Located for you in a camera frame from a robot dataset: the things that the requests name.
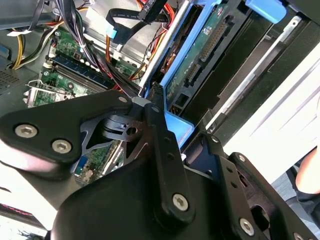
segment white cable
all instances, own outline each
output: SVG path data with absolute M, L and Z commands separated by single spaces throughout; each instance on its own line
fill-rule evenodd
M 21 68 L 22 66 L 24 66 L 24 65 L 26 65 L 26 64 L 32 63 L 32 62 L 35 61 L 37 58 L 39 58 L 39 56 L 41 55 L 42 51 L 44 50 L 44 48 L 45 48 L 45 46 L 46 46 L 46 44 L 47 44 L 47 41 L 49 40 L 49 38 L 51 37 L 51 35 L 58 29 L 58 27 L 59 27 L 59 26 L 55 26 L 55 27 L 52 29 L 52 31 L 44 38 L 44 41 L 43 41 L 43 44 L 42 44 L 42 47 L 41 47 L 39 53 L 38 53 L 35 57 L 31 58 L 30 60 L 28 60 L 28 61 L 20 64 L 17 68 L 15 68 L 15 70 Z

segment motherboard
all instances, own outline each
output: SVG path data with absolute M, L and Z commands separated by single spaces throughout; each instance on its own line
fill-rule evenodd
M 127 77 L 137 70 L 137 66 L 121 58 L 114 65 Z M 23 101 L 33 108 L 104 92 L 112 89 L 115 83 L 90 65 L 69 32 L 59 28 L 52 38 L 39 79 L 30 81 L 27 86 L 29 90 L 24 93 Z M 123 161 L 122 142 L 114 140 L 109 146 L 81 156 L 74 175 L 78 182 L 85 185 L 117 169 Z

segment white panel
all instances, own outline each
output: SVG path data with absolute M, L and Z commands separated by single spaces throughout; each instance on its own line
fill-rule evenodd
M 320 44 L 224 146 L 246 155 L 272 183 L 317 145 Z

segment zip tie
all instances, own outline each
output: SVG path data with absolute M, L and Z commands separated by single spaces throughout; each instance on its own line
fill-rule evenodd
M 80 43 L 79 43 L 79 46 L 80 46 L 80 48 L 84 49 L 87 46 L 87 44 L 80 45 Z
M 166 28 L 164 27 L 164 22 L 161 23 L 161 27 L 162 27 L 164 30 L 168 31 L 168 29 L 166 29 Z

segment cable tie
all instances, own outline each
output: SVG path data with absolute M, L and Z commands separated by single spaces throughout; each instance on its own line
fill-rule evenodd
M 87 46 L 87 44 L 85 43 L 84 45 L 81 45 L 81 44 L 79 43 L 79 46 L 80 46 L 80 48 L 84 49 L 84 48 Z
M 12 31 L 12 32 L 9 32 L 8 34 L 7 34 L 7 36 L 9 36 L 9 37 L 17 37 L 17 36 L 19 36 L 19 35 L 26 35 L 26 34 L 29 34 L 29 33 L 31 33 L 31 31 L 28 31 L 28 30 L 24 30 L 24 31 Z

